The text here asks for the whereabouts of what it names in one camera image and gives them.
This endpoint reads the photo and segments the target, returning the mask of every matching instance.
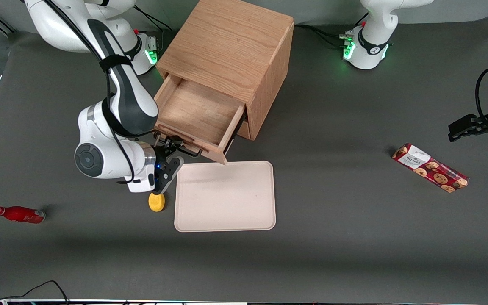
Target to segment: yellow sponge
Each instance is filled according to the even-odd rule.
[[[154,193],[150,193],[148,197],[148,205],[152,211],[161,212],[165,207],[165,195],[155,195]]]

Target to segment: cookie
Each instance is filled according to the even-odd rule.
[[[424,166],[426,166],[426,168],[428,169],[435,169],[437,168],[439,165],[438,163],[436,162],[428,162],[427,164],[425,164]]]
[[[405,146],[403,146],[403,147],[400,147],[399,150],[397,150],[395,152],[395,154],[393,155],[393,157],[391,157],[391,158],[395,159],[395,158],[397,158],[397,156],[404,155],[407,153],[408,153],[408,149]]]
[[[421,177],[425,177],[427,175],[427,171],[424,168],[420,168],[420,167],[414,169],[414,172],[416,172]]]
[[[442,185],[445,185],[447,183],[447,178],[446,176],[442,175],[442,174],[434,174],[433,176],[434,180]]]
[[[455,181],[455,183],[457,183],[458,185],[460,185],[459,187],[465,187],[468,185],[468,181],[466,181],[466,179],[459,179],[457,181]]]
[[[442,185],[441,188],[447,193],[453,193],[455,189],[449,185]]]

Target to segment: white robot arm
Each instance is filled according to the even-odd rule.
[[[37,2],[27,0],[25,4],[28,6],[35,28],[45,41],[68,52],[90,52],[62,19],[57,18],[54,14],[39,14],[37,13],[39,8],[31,11],[29,6],[33,7]],[[158,44],[155,37],[150,37],[145,33],[135,33],[129,23],[119,17],[120,14],[134,6],[135,0],[84,0],[80,2],[84,2],[91,18],[101,21],[108,27],[126,56],[130,58],[137,75],[143,75],[156,64]]]
[[[170,158],[181,143],[167,141],[164,147],[153,147],[127,139],[149,133],[157,120],[158,108],[139,82],[116,36],[103,21],[92,17],[81,0],[25,3],[46,41],[63,50],[87,48],[107,73],[107,98],[85,108],[78,117],[77,168],[93,178],[124,177],[131,192],[163,193],[183,164],[181,157]],[[108,77],[116,85],[114,94],[110,93]]]
[[[385,57],[388,41],[399,24],[393,10],[425,6],[434,0],[360,0],[369,18],[363,27],[358,25],[340,35],[345,39],[343,59],[360,69],[372,69]]]

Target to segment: green led light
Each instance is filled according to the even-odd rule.
[[[381,56],[381,59],[385,58],[385,54],[387,53],[388,48],[389,48],[389,43],[387,43],[387,45],[385,45],[385,50],[383,50],[383,55]]]
[[[157,62],[157,52],[156,51],[144,50],[144,53],[148,57],[148,60],[150,61],[151,64],[156,64],[156,62]]]
[[[355,43],[350,42],[350,44],[346,47],[346,50],[344,51],[344,58],[349,60],[349,58],[351,58],[351,54],[353,54],[354,49],[355,49]]]

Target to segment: box label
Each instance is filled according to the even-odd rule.
[[[408,153],[403,155],[399,159],[399,162],[404,164],[405,166],[409,166],[413,169],[416,169],[419,166],[428,162],[429,160],[430,160],[430,155],[428,155],[426,152],[412,145]]]

